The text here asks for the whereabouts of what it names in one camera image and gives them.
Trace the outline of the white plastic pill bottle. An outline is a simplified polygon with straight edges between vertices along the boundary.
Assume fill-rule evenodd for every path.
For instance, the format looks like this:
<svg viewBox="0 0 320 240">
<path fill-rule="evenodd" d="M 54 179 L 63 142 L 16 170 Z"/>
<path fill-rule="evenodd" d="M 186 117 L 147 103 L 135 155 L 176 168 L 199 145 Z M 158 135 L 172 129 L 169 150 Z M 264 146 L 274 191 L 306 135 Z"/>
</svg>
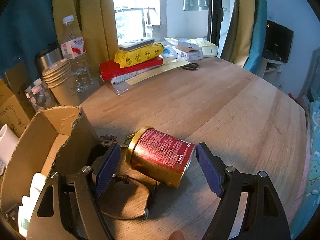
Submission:
<svg viewBox="0 0 320 240">
<path fill-rule="evenodd" d="M 31 216 L 45 182 L 46 176 L 41 173 L 34 174 L 29 190 L 29 197 L 22 197 L 22 205 L 18 208 L 18 231 L 23 237 L 27 237 Z"/>
</svg>

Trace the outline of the brown strap wristwatch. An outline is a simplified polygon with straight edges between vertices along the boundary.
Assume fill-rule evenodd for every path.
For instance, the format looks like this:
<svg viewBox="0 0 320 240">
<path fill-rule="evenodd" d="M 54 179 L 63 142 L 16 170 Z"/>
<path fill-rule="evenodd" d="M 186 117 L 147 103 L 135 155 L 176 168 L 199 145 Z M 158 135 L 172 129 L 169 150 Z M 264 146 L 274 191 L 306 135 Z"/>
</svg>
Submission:
<svg viewBox="0 0 320 240">
<path fill-rule="evenodd" d="M 113 175 L 98 198 L 103 215 L 116 220 L 147 220 L 155 202 L 157 181 L 146 184 L 128 175 Z"/>
</svg>

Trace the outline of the red gold tin can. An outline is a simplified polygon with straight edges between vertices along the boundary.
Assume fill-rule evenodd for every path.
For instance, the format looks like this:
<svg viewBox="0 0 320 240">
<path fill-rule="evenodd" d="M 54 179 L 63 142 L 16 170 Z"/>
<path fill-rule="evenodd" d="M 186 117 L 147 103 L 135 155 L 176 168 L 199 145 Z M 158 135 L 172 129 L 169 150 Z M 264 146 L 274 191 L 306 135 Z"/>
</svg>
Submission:
<svg viewBox="0 0 320 240">
<path fill-rule="evenodd" d="M 145 126 L 131 139 L 126 163 L 134 170 L 170 187 L 179 187 L 196 145 Z"/>
</svg>

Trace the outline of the black car key fob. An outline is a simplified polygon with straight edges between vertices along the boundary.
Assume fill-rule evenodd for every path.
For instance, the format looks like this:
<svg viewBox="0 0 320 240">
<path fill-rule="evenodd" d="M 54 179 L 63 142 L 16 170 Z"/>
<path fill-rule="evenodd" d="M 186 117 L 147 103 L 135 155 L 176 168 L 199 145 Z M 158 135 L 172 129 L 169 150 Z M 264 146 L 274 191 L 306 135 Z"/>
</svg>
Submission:
<svg viewBox="0 0 320 240">
<path fill-rule="evenodd" d="M 95 162 L 95 160 L 98 157 L 102 157 L 107 152 L 108 149 L 109 149 L 109 146 L 104 146 L 101 144 L 95 145 L 90 151 L 86 164 L 88 166 L 91 166 Z"/>
</svg>

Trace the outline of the key bunch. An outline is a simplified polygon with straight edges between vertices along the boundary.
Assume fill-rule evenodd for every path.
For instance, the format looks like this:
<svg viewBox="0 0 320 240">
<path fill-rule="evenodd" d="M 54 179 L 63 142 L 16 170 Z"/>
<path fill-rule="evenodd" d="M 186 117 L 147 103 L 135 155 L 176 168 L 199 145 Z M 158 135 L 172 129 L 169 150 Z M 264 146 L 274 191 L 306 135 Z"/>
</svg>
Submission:
<svg viewBox="0 0 320 240">
<path fill-rule="evenodd" d="M 121 148 L 128 148 L 131 140 L 135 135 L 136 135 L 135 133 L 131 133 L 128 135 L 116 137 L 111 134 L 105 134 L 99 137 L 99 143 L 106 147 L 111 146 L 113 143 L 116 143 Z"/>
</svg>

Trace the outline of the white desk lamp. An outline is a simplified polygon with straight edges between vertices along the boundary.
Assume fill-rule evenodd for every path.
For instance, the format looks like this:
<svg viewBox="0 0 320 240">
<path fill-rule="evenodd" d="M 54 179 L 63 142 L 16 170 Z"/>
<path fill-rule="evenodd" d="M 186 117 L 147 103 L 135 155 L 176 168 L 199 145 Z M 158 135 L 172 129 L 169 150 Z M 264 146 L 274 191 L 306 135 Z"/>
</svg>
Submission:
<svg viewBox="0 0 320 240">
<path fill-rule="evenodd" d="M 1 176 L 4 174 L 5 168 L 8 167 L 10 158 L 19 142 L 19 138 L 5 124 L 1 128 L 1 140 L 0 140 L 0 159 L 1 159 Z"/>
</svg>

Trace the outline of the brown lamp carton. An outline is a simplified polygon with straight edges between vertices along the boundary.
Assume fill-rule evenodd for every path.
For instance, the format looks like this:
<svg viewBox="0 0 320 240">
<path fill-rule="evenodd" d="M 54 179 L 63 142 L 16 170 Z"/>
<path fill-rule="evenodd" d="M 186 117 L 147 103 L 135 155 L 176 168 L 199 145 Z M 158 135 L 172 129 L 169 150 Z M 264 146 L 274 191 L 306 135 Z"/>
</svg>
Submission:
<svg viewBox="0 0 320 240">
<path fill-rule="evenodd" d="M 35 110 L 25 95 L 29 85 L 29 75 L 22 60 L 1 77 L 1 124 L 8 125 L 18 137 L 35 115 Z"/>
</svg>

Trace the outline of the glass jar with labels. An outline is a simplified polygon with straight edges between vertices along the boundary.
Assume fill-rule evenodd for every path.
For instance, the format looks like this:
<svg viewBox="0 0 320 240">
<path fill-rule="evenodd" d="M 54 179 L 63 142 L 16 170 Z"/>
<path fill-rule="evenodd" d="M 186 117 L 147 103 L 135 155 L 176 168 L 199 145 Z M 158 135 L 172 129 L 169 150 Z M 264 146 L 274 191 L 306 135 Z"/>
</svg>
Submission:
<svg viewBox="0 0 320 240">
<path fill-rule="evenodd" d="M 43 78 L 35 80 L 27 87 L 25 96 L 36 112 L 57 106 L 57 102 Z"/>
</svg>

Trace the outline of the red flat box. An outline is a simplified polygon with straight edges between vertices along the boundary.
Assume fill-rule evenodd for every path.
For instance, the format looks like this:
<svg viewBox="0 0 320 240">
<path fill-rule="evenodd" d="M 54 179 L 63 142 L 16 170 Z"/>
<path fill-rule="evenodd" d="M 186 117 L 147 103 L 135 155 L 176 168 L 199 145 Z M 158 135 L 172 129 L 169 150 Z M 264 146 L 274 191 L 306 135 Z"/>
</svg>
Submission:
<svg viewBox="0 0 320 240">
<path fill-rule="evenodd" d="M 143 63 L 131 66 L 131 67 L 125 67 L 121 68 L 120 64 L 114 62 L 113 60 L 103 62 L 99 65 L 100 70 L 100 77 L 103 81 L 110 80 L 114 77 L 118 77 L 124 74 L 129 74 L 132 72 L 136 72 L 139 70 L 151 68 L 151 67 L 158 67 L 163 64 L 163 59 L 160 57 L 155 57 L 154 59 L 145 61 Z"/>
</svg>

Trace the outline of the stainless steel tumbler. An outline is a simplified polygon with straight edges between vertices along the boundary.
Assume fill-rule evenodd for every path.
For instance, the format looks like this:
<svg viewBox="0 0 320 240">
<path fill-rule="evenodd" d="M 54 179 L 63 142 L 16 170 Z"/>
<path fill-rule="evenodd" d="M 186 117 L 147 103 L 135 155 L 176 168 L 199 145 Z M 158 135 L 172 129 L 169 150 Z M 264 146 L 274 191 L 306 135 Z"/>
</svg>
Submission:
<svg viewBox="0 0 320 240">
<path fill-rule="evenodd" d="M 40 75 L 42 72 L 51 67 L 55 62 L 62 59 L 60 48 L 52 47 L 40 51 L 35 56 L 35 66 Z"/>
</svg>

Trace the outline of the yellow wet wipes pack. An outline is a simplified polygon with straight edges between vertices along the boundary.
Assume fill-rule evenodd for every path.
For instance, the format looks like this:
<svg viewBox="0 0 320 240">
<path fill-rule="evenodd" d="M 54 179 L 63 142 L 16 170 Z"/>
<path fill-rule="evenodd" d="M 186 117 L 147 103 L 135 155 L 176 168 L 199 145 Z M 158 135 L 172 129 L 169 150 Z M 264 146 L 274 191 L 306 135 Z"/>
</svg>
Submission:
<svg viewBox="0 0 320 240">
<path fill-rule="evenodd" d="M 163 51 L 164 46 L 160 43 L 149 44 L 131 51 L 118 50 L 114 61 L 120 65 L 120 68 L 132 67 L 156 58 Z"/>
</svg>

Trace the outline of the clear plastic water bottle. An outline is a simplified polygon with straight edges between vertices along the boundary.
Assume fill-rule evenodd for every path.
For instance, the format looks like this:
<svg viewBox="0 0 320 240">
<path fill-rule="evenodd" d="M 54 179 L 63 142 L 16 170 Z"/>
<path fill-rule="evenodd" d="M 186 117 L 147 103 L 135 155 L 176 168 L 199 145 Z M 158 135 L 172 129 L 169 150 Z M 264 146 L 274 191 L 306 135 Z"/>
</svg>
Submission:
<svg viewBox="0 0 320 240">
<path fill-rule="evenodd" d="M 70 62 L 76 90 L 81 93 L 93 84 L 83 34 L 75 25 L 73 15 L 64 17 L 62 23 L 62 36 L 59 41 L 61 52 L 63 57 Z"/>
</svg>

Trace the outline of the grey tablet device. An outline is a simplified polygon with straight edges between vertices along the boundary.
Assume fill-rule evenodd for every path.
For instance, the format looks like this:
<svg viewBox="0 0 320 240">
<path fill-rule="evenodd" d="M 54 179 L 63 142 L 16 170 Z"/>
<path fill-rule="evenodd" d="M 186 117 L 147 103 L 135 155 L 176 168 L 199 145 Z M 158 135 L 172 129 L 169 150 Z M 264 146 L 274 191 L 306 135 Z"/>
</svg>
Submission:
<svg viewBox="0 0 320 240">
<path fill-rule="evenodd" d="M 122 51 L 131 51 L 131 50 L 135 50 L 135 49 L 153 44 L 154 42 L 155 42 L 154 38 L 143 37 L 143 38 L 127 41 L 123 44 L 120 44 L 118 48 L 119 50 L 122 50 Z"/>
</svg>

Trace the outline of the yellow envelope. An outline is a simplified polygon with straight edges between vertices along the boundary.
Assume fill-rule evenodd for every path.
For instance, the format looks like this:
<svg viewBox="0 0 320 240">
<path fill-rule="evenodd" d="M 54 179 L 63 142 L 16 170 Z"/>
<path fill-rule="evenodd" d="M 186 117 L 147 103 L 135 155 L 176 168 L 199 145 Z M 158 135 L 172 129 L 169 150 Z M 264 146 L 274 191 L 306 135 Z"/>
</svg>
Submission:
<svg viewBox="0 0 320 240">
<path fill-rule="evenodd" d="M 190 63 L 189 61 L 185 61 L 185 60 L 176 61 L 176 62 L 169 62 L 169 63 L 163 64 L 163 65 L 161 65 L 159 67 L 153 68 L 151 70 L 147 70 L 146 72 L 138 74 L 138 75 L 136 75 L 134 77 L 131 77 L 130 79 L 125 80 L 125 82 L 128 85 L 132 86 L 132 85 L 140 83 L 140 82 L 142 82 L 142 81 L 144 81 L 146 79 L 149 79 L 151 77 L 157 76 L 159 74 L 163 74 L 163 73 L 168 72 L 170 70 L 186 66 L 189 63 Z"/>
</svg>

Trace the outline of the black monitor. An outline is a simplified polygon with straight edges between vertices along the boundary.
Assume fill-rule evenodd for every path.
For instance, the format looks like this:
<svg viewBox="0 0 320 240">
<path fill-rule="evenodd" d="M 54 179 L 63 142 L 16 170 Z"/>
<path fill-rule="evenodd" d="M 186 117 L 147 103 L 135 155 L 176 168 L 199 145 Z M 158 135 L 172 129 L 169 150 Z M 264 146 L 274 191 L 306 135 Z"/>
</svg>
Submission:
<svg viewBox="0 0 320 240">
<path fill-rule="evenodd" d="M 263 57 L 288 63 L 293 40 L 293 31 L 276 22 L 267 20 Z"/>
</svg>

